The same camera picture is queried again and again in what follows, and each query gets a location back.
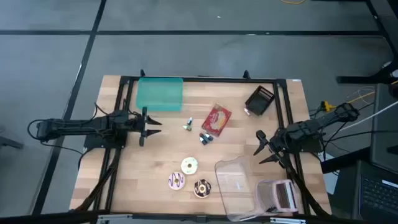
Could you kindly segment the pink mesh basket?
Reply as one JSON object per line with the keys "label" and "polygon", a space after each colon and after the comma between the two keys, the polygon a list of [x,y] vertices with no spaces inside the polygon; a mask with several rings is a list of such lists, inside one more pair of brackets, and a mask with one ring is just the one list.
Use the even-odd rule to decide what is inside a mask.
{"label": "pink mesh basket", "polygon": [[297,194],[289,179],[262,180],[256,185],[256,196],[265,215],[297,212]]}

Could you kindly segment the silver bracket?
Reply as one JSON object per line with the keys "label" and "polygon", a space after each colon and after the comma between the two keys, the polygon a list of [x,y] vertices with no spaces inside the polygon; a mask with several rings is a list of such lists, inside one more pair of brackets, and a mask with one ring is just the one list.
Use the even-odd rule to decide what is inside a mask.
{"label": "silver bracket", "polygon": [[111,224],[111,222],[131,219],[132,214],[107,214],[99,215],[96,224]]}
{"label": "silver bracket", "polygon": [[276,223],[276,224],[307,224],[306,220],[294,219],[294,218],[271,217],[269,221],[271,223]]}

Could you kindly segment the green translucent plastic bin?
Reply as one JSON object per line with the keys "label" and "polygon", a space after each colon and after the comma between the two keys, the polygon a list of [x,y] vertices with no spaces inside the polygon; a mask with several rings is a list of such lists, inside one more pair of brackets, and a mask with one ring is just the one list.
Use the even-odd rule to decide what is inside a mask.
{"label": "green translucent plastic bin", "polygon": [[180,111],[183,101],[182,78],[140,78],[136,107],[148,111]]}

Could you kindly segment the chocolate frosted toy donut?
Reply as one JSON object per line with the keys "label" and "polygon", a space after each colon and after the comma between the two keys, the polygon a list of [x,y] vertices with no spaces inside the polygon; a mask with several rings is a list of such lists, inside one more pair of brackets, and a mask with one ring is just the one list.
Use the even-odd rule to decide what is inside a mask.
{"label": "chocolate frosted toy donut", "polygon": [[198,198],[206,198],[211,192],[211,184],[205,179],[200,179],[194,183],[193,192]]}

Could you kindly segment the red snack packet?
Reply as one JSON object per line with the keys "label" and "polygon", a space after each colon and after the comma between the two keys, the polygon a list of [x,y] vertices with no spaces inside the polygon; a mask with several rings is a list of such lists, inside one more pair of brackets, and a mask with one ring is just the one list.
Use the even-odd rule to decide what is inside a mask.
{"label": "red snack packet", "polygon": [[227,110],[219,104],[215,104],[203,122],[201,128],[209,134],[218,137],[229,121],[231,115],[232,112],[230,112],[230,110]]}

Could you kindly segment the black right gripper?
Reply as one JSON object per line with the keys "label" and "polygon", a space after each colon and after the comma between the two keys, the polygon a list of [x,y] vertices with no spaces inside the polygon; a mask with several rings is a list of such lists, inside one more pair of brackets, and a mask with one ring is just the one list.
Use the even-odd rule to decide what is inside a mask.
{"label": "black right gripper", "polygon": [[283,129],[278,129],[270,140],[267,140],[266,134],[262,130],[256,131],[256,137],[259,140],[259,146],[254,152],[254,156],[259,154],[266,146],[271,155],[263,159],[259,164],[267,162],[277,162],[283,169],[292,169],[292,163],[288,152],[288,145],[285,140]]}

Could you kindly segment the black laptop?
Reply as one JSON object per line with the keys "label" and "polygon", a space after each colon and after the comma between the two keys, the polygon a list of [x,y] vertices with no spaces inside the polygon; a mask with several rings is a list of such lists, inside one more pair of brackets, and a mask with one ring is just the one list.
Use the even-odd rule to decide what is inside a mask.
{"label": "black laptop", "polygon": [[398,174],[358,161],[353,218],[370,224],[398,224]]}

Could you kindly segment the white frosted toy donut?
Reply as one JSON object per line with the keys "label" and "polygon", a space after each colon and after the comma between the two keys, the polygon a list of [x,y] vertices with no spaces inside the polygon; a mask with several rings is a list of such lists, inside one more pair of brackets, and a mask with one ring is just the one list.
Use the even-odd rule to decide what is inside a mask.
{"label": "white frosted toy donut", "polygon": [[197,172],[198,161],[194,157],[186,157],[180,167],[184,174],[193,175]]}

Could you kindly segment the black computer case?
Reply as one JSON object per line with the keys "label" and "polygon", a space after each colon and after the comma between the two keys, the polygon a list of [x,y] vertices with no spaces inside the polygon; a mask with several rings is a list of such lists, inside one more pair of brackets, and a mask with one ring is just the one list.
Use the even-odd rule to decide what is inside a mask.
{"label": "black computer case", "polygon": [[386,84],[377,85],[374,112],[370,160],[398,174],[398,99]]}

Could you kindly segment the clear plastic bin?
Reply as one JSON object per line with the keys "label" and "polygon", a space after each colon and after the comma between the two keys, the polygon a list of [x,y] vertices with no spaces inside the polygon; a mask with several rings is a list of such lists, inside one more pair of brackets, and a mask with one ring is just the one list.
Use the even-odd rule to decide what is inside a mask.
{"label": "clear plastic bin", "polygon": [[257,179],[247,156],[217,162],[215,174],[224,210],[230,221],[243,222],[263,214],[256,195]]}

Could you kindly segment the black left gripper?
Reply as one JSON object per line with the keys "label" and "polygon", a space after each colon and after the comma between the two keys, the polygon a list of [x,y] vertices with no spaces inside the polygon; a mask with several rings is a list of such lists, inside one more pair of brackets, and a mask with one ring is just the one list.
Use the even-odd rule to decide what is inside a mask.
{"label": "black left gripper", "polygon": [[136,111],[132,112],[130,109],[127,110],[128,115],[134,115],[134,118],[128,119],[124,125],[126,130],[129,132],[140,133],[139,137],[139,145],[144,146],[144,141],[146,137],[149,137],[153,134],[161,132],[159,129],[147,129],[146,123],[150,125],[162,125],[162,123],[155,121],[150,116],[147,115],[147,107],[142,108],[142,113],[138,113]]}

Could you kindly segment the black slotted tray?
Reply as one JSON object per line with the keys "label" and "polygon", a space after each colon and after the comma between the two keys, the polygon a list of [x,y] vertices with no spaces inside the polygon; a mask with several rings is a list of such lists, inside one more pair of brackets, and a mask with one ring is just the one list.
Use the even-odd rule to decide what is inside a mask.
{"label": "black slotted tray", "polygon": [[268,109],[274,99],[275,96],[272,92],[259,85],[246,100],[245,106],[249,112],[260,116]]}

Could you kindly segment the black desk leg frame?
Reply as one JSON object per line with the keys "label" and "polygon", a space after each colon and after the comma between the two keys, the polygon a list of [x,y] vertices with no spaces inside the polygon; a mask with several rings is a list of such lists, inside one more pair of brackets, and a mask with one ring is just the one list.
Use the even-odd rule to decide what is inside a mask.
{"label": "black desk leg frame", "polygon": [[373,75],[337,76],[339,84],[398,83],[398,3],[393,0],[365,0],[377,28],[388,43],[392,59]]}

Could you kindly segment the black metal table frame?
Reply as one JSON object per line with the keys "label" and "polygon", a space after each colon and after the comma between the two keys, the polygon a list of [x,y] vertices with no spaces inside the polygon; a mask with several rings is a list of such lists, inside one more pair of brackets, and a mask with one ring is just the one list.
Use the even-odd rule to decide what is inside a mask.
{"label": "black metal table frame", "polygon": [[[263,115],[244,108],[246,100],[258,86],[275,96]],[[232,115],[219,137],[203,145],[199,140],[201,125],[212,107],[219,104]],[[278,164],[259,164],[269,155],[258,147],[256,131],[268,136],[282,125],[308,119],[309,112],[300,80],[202,78],[187,77],[183,82],[183,102],[180,111],[153,111],[150,116],[162,123],[161,132],[148,137],[139,145],[139,135],[131,133],[119,152],[119,165],[115,176],[104,186],[99,207],[112,213],[130,213],[134,218],[171,219],[208,222],[226,220],[224,206],[218,190],[215,164],[239,156],[248,156],[257,180],[283,179],[286,173]],[[192,130],[183,129],[192,117]],[[198,161],[197,172],[186,175],[181,163],[186,157]],[[169,175],[181,172],[185,186],[173,190],[168,185]],[[206,198],[198,198],[194,183],[205,179],[211,184]]]}

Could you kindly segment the pink frosted toy donut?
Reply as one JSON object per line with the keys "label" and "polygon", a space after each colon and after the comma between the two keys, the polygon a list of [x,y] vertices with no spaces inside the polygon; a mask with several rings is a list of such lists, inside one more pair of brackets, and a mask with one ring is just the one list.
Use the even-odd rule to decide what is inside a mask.
{"label": "pink frosted toy donut", "polygon": [[181,172],[173,172],[169,175],[168,185],[173,190],[184,188],[186,183],[185,176]]}

